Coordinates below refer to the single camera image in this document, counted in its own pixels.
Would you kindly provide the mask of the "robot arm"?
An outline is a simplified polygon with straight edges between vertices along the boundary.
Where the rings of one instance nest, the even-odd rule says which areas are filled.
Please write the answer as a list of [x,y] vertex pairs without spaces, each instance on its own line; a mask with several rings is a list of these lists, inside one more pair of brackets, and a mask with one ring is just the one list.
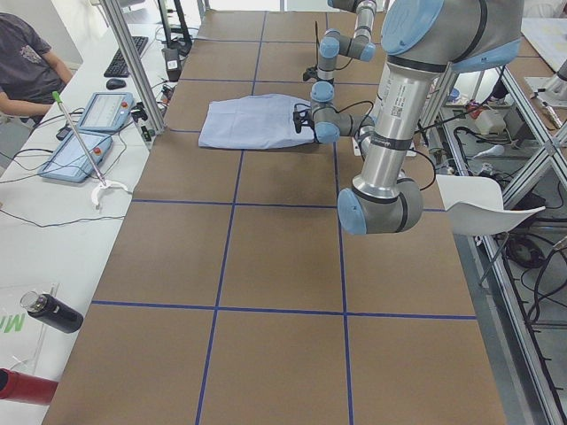
[[376,54],[376,45],[372,42],[372,30],[377,14],[376,1],[362,0],[330,0],[329,7],[356,15],[353,36],[342,35],[337,29],[329,28],[322,38],[318,40],[315,33],[316,61],[315,65],[308,67],[302,75],[303,81],[334,82],[334,73],[342,70],[337,65],[339,56],[369,62]]
[[338,195],[342,228],[354,235],[398,233],[412,228],[423,211],[416,182],[400,174],[426,97],[435,78],[451,69],[482,71],[511,62],[519,52],[521,1],[397,1],[386,13],[381,47],[386,54],[377,96],[378,114],[351,115],[334,104],[337,58],[370,61],[377,5],[373,1],[331,1],[356,15],[353,37],[330,29],[318,48],[310,106],[295,110],[295,129],[310,127],[319,143],[353,136],[364,158],[361,173]]

